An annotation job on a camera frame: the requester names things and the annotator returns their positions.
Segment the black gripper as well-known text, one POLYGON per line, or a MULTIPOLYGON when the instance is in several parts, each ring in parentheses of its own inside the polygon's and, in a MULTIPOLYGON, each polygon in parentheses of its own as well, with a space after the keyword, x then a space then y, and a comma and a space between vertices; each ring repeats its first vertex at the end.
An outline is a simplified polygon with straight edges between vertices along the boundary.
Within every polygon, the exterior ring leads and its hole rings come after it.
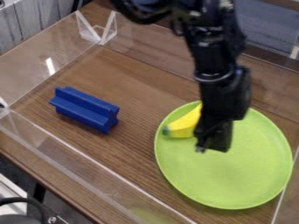
POLYGON ((224 73, 196 70, 200 85, 202 110, 194 131, 195 151, 227 152, 232 141, 232 123, 242 120, 251 103, 251 72, 234 66, 224 73))

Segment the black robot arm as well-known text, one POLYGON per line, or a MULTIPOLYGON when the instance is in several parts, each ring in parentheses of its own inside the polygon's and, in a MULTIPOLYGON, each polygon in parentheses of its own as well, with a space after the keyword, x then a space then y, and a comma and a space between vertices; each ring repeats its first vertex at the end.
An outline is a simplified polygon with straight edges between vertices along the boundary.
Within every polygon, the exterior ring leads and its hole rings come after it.
POLYGON ((198 152, 226 152, 234 122, 251 101, 251 73, 238 63, 246 46, 234 0, 110 0, 132 22, 151 25, 170 19, 172 34, 184 38, 200 87, 200 118, 194 136, 198 152))

